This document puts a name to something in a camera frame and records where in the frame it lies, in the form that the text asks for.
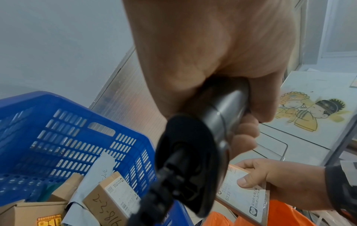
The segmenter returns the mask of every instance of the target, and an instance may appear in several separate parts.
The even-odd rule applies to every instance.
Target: white plastic bag
[[[336,211],[323,210],[323,211],[312,211],[312,213],[319,215],[319,219],[316,222],[317,226],[322,226],[322,219],[324,219],[330,226],[352,226],[348,220],[343,216],[339,215]]]

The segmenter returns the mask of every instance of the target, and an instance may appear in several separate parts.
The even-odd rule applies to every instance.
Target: orange bag
[[[269,202],[268,226],[316,226],[304,215],[291,206],[271,200]],[[220,213],[212,212],[202,226],[254,226],[242,217],[238,217],[235,223]]]
[[[268,226],[316,226],[304,215],[296,211],[293,207],[271,200],[269,202]],[[241,217],[238,217],[234,226],[254,226]]]

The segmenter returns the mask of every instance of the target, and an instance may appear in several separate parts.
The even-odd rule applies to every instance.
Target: plastic basket
[[[85,175],[102,152],[116,159],[114,170],[139,196],[156,180],[154,149],[143,134],[52,93],[0,100],[0,206],[36,201],[72,173]],[[163,225],[193,223],[176,202]]]

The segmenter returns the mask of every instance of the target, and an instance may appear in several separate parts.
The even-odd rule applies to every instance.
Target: hand
[[[325,183],[325,168],[271,159],[247,159],[236,164],[251,173],[237,181],[250,188],[271,183],[270,199],[303,210],[333,210]]]
[[[246,77],[252,115],[238,128],[232,155],[255,148],[258,121],[274,118],[296,38],[291,1],[123,2],[160,112],[172,116],[212,75]]]

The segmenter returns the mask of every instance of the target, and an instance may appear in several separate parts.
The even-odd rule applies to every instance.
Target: fingernail
[[[247,181],[245,180],[244,177],[240,178],[237,180],[237,184],[240,186],[240,187],[244,187],[247,185]]]

